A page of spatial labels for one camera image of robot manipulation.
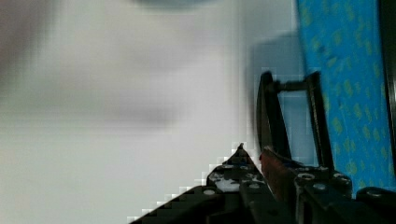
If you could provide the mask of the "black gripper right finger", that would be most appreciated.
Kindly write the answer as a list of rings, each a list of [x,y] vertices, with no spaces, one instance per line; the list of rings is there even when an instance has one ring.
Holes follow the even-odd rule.
[[[297,224],[395,224],[395,193],[377,187],[352,192],[352,180],[328,167],[304,166],[266,148],[262,174]]]

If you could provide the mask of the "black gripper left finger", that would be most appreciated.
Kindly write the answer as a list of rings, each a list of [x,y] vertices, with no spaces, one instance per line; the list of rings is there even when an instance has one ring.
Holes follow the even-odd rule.
[[[280,224],[277,202],[239,145],[203,186],[187,190],[130,224]]]

